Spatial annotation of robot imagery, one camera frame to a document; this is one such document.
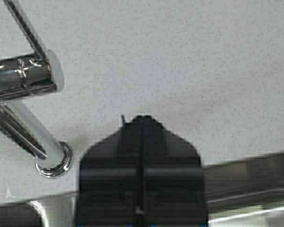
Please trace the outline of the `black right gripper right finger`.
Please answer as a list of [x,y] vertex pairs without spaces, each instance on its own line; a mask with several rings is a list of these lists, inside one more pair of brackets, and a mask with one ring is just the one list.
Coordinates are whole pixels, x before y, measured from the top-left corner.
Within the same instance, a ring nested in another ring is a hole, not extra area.
[[142,124],[143,227],[206,227],[204,171],[195,147],[147,115]]

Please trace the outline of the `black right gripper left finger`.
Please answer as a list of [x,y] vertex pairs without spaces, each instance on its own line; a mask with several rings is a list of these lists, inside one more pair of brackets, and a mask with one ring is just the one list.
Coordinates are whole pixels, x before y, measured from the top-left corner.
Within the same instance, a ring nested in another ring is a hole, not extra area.
[[80,160],[74,225],[143,226],[143,116],[123,121]]

